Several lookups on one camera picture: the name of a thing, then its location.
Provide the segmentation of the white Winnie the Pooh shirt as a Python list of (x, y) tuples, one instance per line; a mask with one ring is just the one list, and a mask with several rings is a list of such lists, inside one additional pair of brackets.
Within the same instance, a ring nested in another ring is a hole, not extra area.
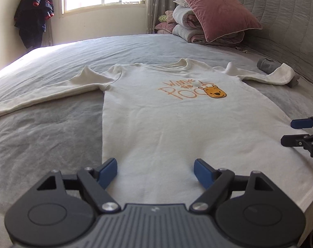
[(88, 92), (103, 93), (100, 163), (118, 160), (109, 192), (120, 204), (189, 203), (202, 191), (192, 172), (201, 157), (239, 174), (263, 171), (305, 212), (306, 233), (313, 231), (313, 158), (280, 144), (294, 133), (292, 119), (313, 115), (306, 79), (273, 86), (246, 80), (234, 63), (187, 59), (117, 63), (100, 73), (84, 66), (63, 81), (81, 78), (90, 82)]

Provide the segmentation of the grey bed sheet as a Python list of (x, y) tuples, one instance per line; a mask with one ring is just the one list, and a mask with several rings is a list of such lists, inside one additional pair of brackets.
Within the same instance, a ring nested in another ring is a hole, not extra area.
[[(259, 53), (247, 47), (189, 44), (172, 35), (128, 35), (39, 48), (0, 71), (0, 101), (67, 80), (84, 66), (166, 64), (180, 58), (212, 67), (233, 62), (256, 70)], [(4, 227), (8, 208), (53, 169), (73, 172), (102, 158), (103, 93), (95, 90), (21, 109), (0, 117), (0, 247), (11, 242)]]

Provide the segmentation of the small grey folded cloth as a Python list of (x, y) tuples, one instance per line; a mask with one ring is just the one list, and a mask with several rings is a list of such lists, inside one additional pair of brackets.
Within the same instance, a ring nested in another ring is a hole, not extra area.
[[(257, 62), (257, 68), (266, 74), (271, 74), (280, 66), (281, 63), (268, 58), (260, 58)], [(297, 86), (299, 84), (299, 78), (300, 75), (296, 74), (293, 79), (287, 84), (287, 86), (290, 88)]]

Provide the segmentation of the grey quilted headboard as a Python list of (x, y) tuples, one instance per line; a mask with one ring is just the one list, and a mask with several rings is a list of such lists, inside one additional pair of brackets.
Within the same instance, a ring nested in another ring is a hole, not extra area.
[(313, 0), (238, 0), (262, 25), (242, 45), (286, 63), (313, 83)]

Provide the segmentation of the pink velvet pillow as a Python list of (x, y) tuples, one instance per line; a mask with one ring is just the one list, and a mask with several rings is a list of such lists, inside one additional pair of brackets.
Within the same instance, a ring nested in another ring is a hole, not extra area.
[(238, 0), (185, 0), (204, 31), (207, 42), (246, 30), (260, 30), (262, 24)]

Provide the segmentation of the folded grey pink quilt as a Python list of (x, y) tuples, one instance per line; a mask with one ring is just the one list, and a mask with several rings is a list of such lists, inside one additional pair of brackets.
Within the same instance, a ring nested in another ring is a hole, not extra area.
[(189, 4), (185, 0), (174, 0), (174, 3), (176, 3), (177, 6), (172, 16), (177, 24), (173, 28), (172, 34), (181, 37), (186, 42), (201, 45), (235, 47), (244, 39), (244, 32), (240, 31), (224, 35), (212, 42), (208, 42), (201, 24), (189, 7)]

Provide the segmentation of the pink folded blanket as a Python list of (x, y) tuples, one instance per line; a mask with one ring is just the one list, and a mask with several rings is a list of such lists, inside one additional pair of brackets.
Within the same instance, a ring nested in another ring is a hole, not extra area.
[(157, 34), (172, 34), (173, 29), (177, 25), (176, 21), (173, 18), (173, 11), (172, 10), (165, 11), (164, 15), (167, 15), (167, 22), (160, 23), (158, 21), (154, 30)]

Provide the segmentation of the green patterned small item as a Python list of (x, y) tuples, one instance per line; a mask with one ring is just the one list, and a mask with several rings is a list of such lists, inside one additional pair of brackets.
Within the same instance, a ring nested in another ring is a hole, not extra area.
[(160, 23), (166, 23), (166, 22), (167, 22), (167, 15), (160, 15), (160, 16), (158, 17), (158, 21), (159, 21)]

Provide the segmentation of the dark hanging jacket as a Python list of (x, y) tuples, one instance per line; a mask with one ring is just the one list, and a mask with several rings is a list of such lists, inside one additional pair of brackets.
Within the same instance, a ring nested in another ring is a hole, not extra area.
[(14, 26), (26, 49), (41, 47), (46, 21), (54, 12), (53, 0), (20, 0), (14, 14)]

